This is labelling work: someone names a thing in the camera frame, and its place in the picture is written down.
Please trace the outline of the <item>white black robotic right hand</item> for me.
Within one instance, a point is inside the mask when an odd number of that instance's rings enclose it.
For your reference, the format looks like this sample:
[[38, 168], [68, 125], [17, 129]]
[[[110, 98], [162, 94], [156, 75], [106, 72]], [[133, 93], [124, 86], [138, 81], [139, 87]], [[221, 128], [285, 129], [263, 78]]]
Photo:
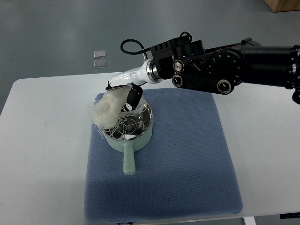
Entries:
[[130, 91], [122, 111], [129, 112], [135, 110], [143, 95], [142, 85], [146, 83], [156, 84], [163, 79], [158, 75], [153, 59], [145, 60], [143, 65], [117, 75], [112, 76], [108, 81], [106, 90], [117, 87], [130, 86]]

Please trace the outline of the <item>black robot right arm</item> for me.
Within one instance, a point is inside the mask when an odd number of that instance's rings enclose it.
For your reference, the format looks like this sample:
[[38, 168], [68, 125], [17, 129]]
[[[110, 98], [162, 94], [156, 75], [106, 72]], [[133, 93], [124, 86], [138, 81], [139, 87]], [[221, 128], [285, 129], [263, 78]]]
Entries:
[[227, 95], [241, 83], [294, 90], [300, 102], [300, 47], [262, 46], [251, 38], [239, 43], [204, 49], [183, 32], [150, 48], [161, 79], [175, 87]]

